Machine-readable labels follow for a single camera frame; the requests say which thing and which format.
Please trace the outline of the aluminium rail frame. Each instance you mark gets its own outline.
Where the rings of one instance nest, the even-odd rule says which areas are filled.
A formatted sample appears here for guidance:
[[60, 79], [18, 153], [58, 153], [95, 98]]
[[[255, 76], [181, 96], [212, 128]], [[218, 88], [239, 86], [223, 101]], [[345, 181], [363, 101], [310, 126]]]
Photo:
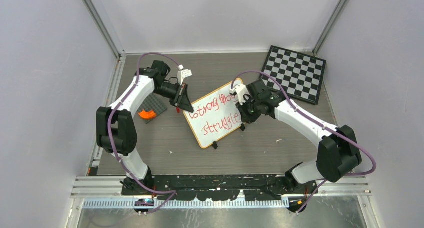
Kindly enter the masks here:
[[280, 174], [157, 175], [151, 191], [135, 191], [123, 176], [81, 176], [73, 199], [88, 209], [297, 209], [319, 197], [369, 197], [365, 177], [345, 177], [336, 183], [312, 181], [294, 191]]

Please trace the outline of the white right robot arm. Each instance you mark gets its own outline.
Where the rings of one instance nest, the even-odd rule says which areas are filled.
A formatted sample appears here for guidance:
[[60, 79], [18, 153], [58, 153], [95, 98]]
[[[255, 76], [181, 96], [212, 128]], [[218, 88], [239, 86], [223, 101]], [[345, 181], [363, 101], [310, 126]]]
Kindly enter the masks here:
[[315, 180], [336, 183], [362, 163], [352, 128], [337, 127], [318, 119], [287, 99], [282, 91], [267, 87], [262, 80], [232, 85], [230, 94], [238, 99], [236, 108], [243, 123], [252, 124], [262, 115], [269, 116], [289, 125], [317, 148], [316, 159], [301, 162], [284, 174], [282, 182], [291, 193], [299, 193]]

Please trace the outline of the white whiteboard orange frame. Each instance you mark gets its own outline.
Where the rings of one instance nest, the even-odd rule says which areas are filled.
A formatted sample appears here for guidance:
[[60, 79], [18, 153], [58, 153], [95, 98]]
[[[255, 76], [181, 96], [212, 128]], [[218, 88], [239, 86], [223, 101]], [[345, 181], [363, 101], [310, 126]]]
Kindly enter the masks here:
[[230, 95], [229, 82], [192, 103], [194, 112], [183, 114], [202, 149], [216, 147], [217, 142], [239, 129], [242, 118], [236, 107], [238, 98]]

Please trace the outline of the grey studded building plate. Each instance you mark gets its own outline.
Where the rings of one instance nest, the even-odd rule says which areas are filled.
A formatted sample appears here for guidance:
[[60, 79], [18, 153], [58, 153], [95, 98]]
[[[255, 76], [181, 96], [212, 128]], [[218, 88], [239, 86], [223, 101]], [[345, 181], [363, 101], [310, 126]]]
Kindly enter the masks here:
[[[137, 115], [139, 112], [141, 112], [142, 110], [146, 110], [146, 111], [150, 111], [150, 110], [154, 110], [157, 114], [158, 118], [160, 115], [162, 115], [164, 112], [166, 112], [168, 110], [168, 108], [166, 107], [166, 105], [159, 99], [159, 96], [152, 93], [150, 94], [144, 101], [143, 103], [140, 105], [140, 107], [137, 110]], [[154, 119], [152, 120], [143, 120], [143, 122], [145, 124], [148, 124], [150, 122], [152, 122]]]

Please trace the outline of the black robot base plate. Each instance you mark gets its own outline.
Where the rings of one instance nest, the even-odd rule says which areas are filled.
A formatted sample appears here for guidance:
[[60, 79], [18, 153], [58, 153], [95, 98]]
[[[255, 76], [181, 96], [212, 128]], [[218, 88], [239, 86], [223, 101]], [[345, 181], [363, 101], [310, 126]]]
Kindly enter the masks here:
[[244, 197], [248, 202], [277, 201], [283, 195], [299, 195], [305, 198], [317, 187], [315, 181], [292, 184], [284, 175], [230, 174], [230, 175], [156, 175], [147, 183], [154, 192], [147, 191], [128, 177], [121, 180], [122, 195], [151, 195], [165, 201], [170, 191], [176, 194], [173, 201], [235, 201]]

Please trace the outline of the orange curved block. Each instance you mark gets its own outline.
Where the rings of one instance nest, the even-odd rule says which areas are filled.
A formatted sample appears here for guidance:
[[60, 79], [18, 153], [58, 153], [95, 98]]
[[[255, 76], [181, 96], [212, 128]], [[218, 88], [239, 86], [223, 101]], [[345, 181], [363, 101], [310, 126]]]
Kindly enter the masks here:
[[145, 121], [153, 120], [158, 116], [154, 110], [146, 111], [144, 109], [138, 115]]

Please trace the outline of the black white checkerboard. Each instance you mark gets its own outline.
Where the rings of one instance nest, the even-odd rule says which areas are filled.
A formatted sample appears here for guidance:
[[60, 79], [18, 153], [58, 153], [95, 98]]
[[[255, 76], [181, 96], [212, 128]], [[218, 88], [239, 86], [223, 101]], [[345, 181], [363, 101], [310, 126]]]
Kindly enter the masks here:
[[260, 75], [265, 85], [279, 90], [270, 77], [283, 87], [290, 98], [312, 105], [319, 103], [327, 61], [312, 55], [272, 45]]

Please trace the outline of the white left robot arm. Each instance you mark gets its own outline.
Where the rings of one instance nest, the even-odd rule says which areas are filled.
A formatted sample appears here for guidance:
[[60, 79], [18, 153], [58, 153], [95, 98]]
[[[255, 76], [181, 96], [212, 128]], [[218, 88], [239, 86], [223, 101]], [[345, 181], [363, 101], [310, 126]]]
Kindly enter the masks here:
[[134, 117], [151, 94], [169, 99], [171, 106], [192, 113], [188, 85], [167, 80], [170, 67], [163, 61], [153, 61], [151, 67], [139, 68], [125, 92], [108, 107], [96, 111], [96, 143], [111, 154], [126, 172], [124, 183], [141, 195], [148, 195], [154, 187], [150, 167], [137, 151], [138, 134]]

